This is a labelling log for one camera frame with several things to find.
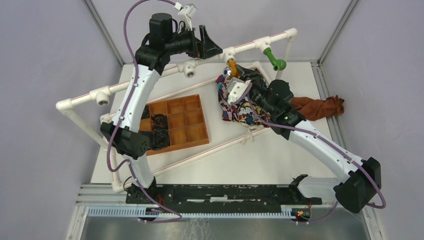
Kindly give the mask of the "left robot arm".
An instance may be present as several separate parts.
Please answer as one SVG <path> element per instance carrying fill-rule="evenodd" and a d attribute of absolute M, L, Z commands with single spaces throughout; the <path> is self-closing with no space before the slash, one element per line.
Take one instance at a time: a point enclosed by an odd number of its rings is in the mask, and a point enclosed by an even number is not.
<path fill-rule="evenodd" d="M 155 13 L 149 20 L 149 32 L 140 47 L 130 53 L 133 72 L 124 99 L 111 122 L 103 122 L 101 133 L 106 137 L 106 164 L 112 173 L 128 164 L 135 180 L 138 197 L 147 204 L 154 202 L 158 191 L 147 160 L 150 139 L 140 132 L 140 121 L 148 98 L 162 76 L 171 56 L 187 54 L 195 59 L 210 59 L 223 53 L 208 35 L 206 26 L 199 26 L 199 35 L 185 24 L 179 24 L 168 13 Z"/>

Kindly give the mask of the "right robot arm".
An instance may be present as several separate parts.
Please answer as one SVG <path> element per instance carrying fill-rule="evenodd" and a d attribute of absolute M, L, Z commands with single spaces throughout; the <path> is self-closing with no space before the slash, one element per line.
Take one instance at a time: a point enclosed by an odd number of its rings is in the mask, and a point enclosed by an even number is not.
<path fill-rule="evenodd" d="M 387 201 L 381 192 L 381 164 L 370 157 L 349 152 L 325 135 L 292 105 L 294 98 L 289 84 L 275 79 L 268 86 L 260 83 L 262 75 L 256 70 L 236 64 L 235 83 L 230 84 L 229 101 L 246 99 L 258 106 L 269 120 L 254 111 L 254 117 L 270 127 L 277 135 L 302 147 L 324 164 L 334 178 L 300 176 L 289 189 L 289 199 L 302 204 L 308 198 L 330 199 L 352 213 L 359 213 L 365 206 L 384 209 Z"/>

